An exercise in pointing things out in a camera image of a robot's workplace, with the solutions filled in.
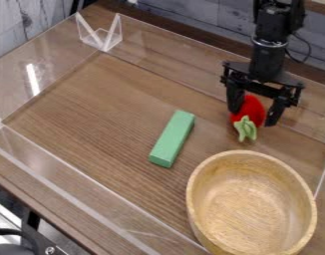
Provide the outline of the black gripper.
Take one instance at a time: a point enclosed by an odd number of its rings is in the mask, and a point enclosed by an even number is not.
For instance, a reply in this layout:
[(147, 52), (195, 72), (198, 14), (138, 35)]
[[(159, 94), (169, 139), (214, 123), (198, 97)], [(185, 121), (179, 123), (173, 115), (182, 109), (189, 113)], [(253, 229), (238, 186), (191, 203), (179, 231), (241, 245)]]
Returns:
[(261, 79), (249, 73), (249, 64), (242, 62), (225, 61), (222, 68), (221, 82), (226, 87), (229, 111), (238, 113), (245, 92), (258, 94), (274, 100), (268, 110), (265, 125), (276, 126), (285, 109), (300, 103), (301, 92), (305, 89), (304, 83), (284, 71), (280, 71), (277, 76), (269, 80)]

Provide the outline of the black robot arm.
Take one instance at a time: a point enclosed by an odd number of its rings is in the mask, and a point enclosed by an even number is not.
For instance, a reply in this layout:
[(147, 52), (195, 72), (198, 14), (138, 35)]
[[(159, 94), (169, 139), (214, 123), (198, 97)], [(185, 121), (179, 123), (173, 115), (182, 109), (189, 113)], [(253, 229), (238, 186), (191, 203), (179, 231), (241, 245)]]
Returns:
[(297, 107), (305, 85), (284, 69), (289, 36), (304, 26), (304, 0), (253, 0), (250, 41), (251, 58), (247, 63), (223, 62), (221, 82), (226, 87), (227, 109), (237, 114), (246, 92), (273, 100), (265, 125), (273, 127), (286, 108)]

